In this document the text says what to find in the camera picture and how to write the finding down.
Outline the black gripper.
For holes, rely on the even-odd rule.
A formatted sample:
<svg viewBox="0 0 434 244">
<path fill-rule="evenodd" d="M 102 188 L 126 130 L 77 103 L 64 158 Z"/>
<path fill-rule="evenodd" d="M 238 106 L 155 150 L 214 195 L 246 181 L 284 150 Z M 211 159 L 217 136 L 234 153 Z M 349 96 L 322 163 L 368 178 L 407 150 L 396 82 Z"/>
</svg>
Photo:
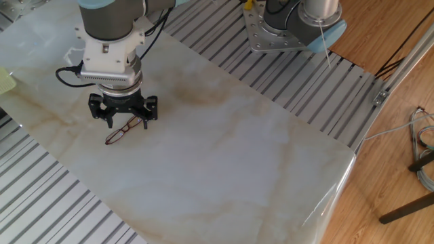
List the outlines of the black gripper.
<svg viewBox="0 0 434 244">
<path fill-rule="evenodd" d="M 147 129 L 149 121 L 158 119 L 157 105 L 157 96 L 143 98 L 140 89 L 133 94 L 120 97 L 90 94 L 88 100 L 92 117 L 106 121 L 109 129 L 113 127 L 115 113 L 132 113 L 142 120 L 143 128 Z"/>
</svg>

